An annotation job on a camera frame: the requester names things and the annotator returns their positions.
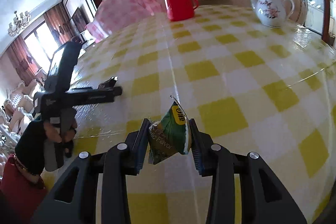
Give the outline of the red sleeve forearm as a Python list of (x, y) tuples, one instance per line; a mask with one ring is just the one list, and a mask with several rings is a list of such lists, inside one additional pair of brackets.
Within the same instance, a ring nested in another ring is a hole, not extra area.
[(11, 154), (3, 170), (1, 194), (13, 217), (19, 223), (30, 223), (47, 194), (47, 188), (41, 177), (37, 183), (25, 178), (16, 165), (14, 154)]

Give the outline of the left hand black glove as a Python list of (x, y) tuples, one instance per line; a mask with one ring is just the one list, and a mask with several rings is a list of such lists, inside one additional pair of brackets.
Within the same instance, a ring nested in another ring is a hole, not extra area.
[(71, 158), (74, 150), (74, 137), (77, 133), (77, 121), (72, 120), (70, 128), (60, 135), (56, 127), (41, 116), (31, 121), (15, 146), (14, 159), (22, 170), (33, 176), (39, 176), (46, 169), (46, 156), (49, 146), (59, 159)]

